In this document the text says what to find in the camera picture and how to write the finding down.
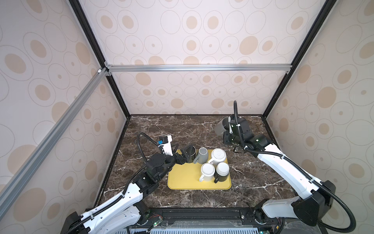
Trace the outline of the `tall grey mug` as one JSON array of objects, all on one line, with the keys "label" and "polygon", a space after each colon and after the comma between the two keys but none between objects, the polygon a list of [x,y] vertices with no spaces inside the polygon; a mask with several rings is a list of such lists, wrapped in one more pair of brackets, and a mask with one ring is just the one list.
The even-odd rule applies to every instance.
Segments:
[{"label": "tall grey mug", "polygon": [[232,133],[232,129],[229,123],[230,120],[230,117],[226,117],[216,124],[216,126],[214,127],[214,132],[217,136],[222,136],[226,131],[228,131],[230,134]]}]

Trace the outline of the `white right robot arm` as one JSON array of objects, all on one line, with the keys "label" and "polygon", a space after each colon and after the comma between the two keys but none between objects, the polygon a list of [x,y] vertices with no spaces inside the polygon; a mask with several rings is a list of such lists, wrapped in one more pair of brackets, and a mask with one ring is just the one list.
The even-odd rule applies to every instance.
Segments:
[{"label": "white right robot arm", "polygon": [[289,162],[289,158],[263,134],[254,135],[244,118],[238,121],[234,115],[224,118],[215,127],[217,135],[226,145],[234,145],[250,152],[270,166],[296,191],[291,199],[264,199],[254,211],[257,222],[266,223],[270,218],[297,218],[309,226],[316,226],[332,207],[333,199],[315,183],[314,177]]}]

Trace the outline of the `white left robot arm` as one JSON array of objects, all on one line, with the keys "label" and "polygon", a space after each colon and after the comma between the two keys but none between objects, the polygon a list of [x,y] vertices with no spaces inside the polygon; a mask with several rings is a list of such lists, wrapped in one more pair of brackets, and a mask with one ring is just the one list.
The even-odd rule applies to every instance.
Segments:
[{"label": "white left robot arm", "polygon": [[129,179],[125,188],[117,195],[89,211],[68,215],[63,224],[62,234],[109,234],[115,233],[148,219],[148,208],[142,202],[159,187],[159,181],[174,165],[187,163],[189,155],[185,150],[171,155],[154,154]]}]

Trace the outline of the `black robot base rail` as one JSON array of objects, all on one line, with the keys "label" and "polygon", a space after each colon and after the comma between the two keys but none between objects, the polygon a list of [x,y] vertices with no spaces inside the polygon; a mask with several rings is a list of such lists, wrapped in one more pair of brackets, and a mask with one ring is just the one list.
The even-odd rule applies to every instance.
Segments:
[{"label": "black robot base rail", "polygon": [[127,234],[279,234],[284,218],[268,218],[244,208],[152,208],[148,222],[127,228]]}]

